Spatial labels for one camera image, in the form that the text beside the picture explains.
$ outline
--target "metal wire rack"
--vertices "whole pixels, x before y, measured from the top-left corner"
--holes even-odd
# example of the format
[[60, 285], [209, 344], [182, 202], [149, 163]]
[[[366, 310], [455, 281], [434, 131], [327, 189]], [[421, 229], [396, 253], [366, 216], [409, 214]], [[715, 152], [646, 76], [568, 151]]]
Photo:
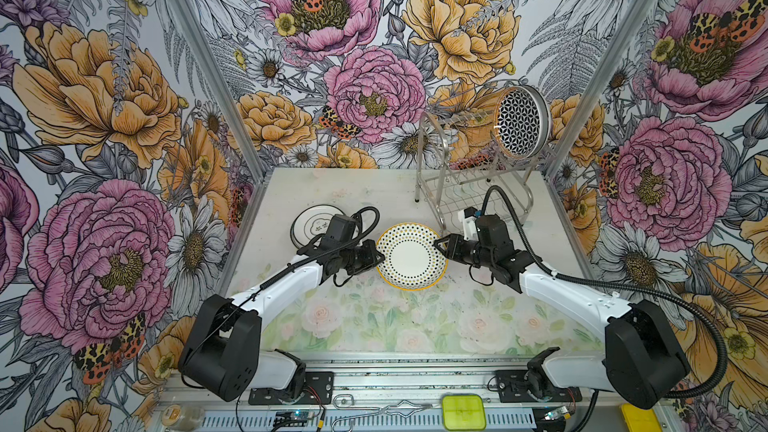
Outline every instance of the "metal wire rack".
[[[539, 163], [552, 154], [549, 144], [531, 158], [512, 160], [496, 146], [493, 139], [494, 110], [474, 109], [441, 118], [439, 107], [431, 108], [422, 115], [418, 127], [418, 155], [416, 193], [419, 202], [422, 194], [440, 225], [440, 235], [447, 231], [460, 232], [462, 224], [457, 212], [467, 207], [480, 208], [485, 193], [491, 185], [498, 185], [517, 203], [517, 214], [522, 222], [533, 207], [533, 194], [528, 187], [528, 178]], [[461, 160], [451, 164], [451, 153], [455, 141], [451, 130], [471, 133], [480, 143], [487, 145], [480, 152], [481, 160]], [[516, 182], [523, 190], [522, 198], [510, 186]], [[512, 221], [501, 198], [494, 195], [488, 202], [486, 212], [498, 214], [506, 222]]]

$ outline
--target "yellow container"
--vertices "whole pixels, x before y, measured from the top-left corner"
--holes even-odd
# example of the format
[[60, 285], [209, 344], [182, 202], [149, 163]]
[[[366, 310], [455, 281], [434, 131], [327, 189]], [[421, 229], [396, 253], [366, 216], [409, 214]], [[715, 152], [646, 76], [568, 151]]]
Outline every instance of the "yellow container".
[[629, 432], [661, 432], [661, 426], [652, 410], [636, 408], [631, 404], [623, 404], [621, 413], [627, 423]]
[[484, 430], [485, 407], [479, 395], [442, 398], [442, 423], [447, 430]]

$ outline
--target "floral wallpaper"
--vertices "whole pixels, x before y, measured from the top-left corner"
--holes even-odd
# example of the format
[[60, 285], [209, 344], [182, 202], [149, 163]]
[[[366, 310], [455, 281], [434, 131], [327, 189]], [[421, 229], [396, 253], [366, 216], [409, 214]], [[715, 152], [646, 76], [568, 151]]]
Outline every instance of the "floral wallpaper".
[[[723, 334], [725, 378], [678, 403], [692, 431], [768, 430], [767, 7], [658, 0], [552, 177], [596, 276], [676, 294]], [[578, 99], [553, 102], [553, 139]], [[660, 306], [700, 383], [714, 342]]]
[[255, 181], [171, 24], [156, 0], [0, 0], [6, 430], [143, 431], [222, 286]]

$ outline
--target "purple flower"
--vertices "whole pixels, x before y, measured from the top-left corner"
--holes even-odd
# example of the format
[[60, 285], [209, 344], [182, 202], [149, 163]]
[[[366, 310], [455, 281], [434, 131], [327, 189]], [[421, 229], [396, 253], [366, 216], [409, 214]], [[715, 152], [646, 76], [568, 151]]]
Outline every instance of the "purple flower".
[[680, 0], [668, 14], [668, 24], [656, 32], [653, 61], [644, 77], [645, 92], [654, 103], [712, 122], [730, 116], [768, 87], [768, 61], [761, 59], [768, 56], [768, 27], [743, 42], [723, 39], [705, 52], [694, 52], [690, 46], [692, 17], [722, 16], [743, 2]]
[[149, 327], [168, 308], [163, 287], [174, 220], [154, 194], [112, 179], [53, 206], [29, 240], [34, 288], [19, 309], [22, 330], [72, 351], [109, 342], [139, 314]]
[[714, 130], [693, 117], [640, 121], [619, 148], [617, 198], [608, 200], [616, 226], [655, 235], [663, 250], [696, 245], [728, 206], [731, 181]]
[[717, 396], [711, 392], [698, 404], [698, 415], [704, 418], [699, 426], [709, 425], [716, 432], [738, 432], [739, 420], [727, 408], [717, 403]]
[[381, 0], [328, 0], [318, 12], [306, 12], [292, 0], [262, 1], [267, 4], [261, 7], [264, 17], [275, 22], [293, 52], [286, 55], [289, 62], [349, 53], [370, 43], [379, 26]]
[[376, 46], [356, 49], [325, 75], [328, 106], [362, 129], [357, 137], [376, 143], [404, 122], [418, 122], [426, 92], [422, 74], [410, 60]]
[[0, 164], [0, 292], [16, 275], [24, 255], [24, 236], [38, 220], [32, 189], [12, 168]]
[[13, 78], [13, 66], [18, 63], [8, 46], [0, 46], [0, 85], [10, 87]]
[[58, 4], [58, 0], [0, 0], [0, 15], [19, 24], [42, 28], [45, 22], [56, 27], [68, 22], [69, 11]]

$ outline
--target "metal tongs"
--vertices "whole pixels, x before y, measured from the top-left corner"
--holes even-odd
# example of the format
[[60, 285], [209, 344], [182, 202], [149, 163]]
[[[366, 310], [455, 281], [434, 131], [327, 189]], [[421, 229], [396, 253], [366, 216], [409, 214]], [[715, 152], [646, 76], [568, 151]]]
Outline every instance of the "metal tongs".
[[422, 410], [431, 409], [431, 404], [414, 404], [410, 400], [400, 400], [398, 405], [387, 405], [382, 408], [356, 408], [355, 398], [349, 394], [337, 395], [333, 398], [333, 407], [340, 410], [370, 410], [368, 414], [353, 415], [350, 417], [340, 417], [334, 419], [331, 423], [332, 432], [352, 432], [352, 424], [348, 429], [337, 429], [336, 426], [339, 422], [348, 420], [356, 420], [366, 417], [375, 417], [377, 415], [399, 415], [401, 417], [410, 417], [416, 412]]

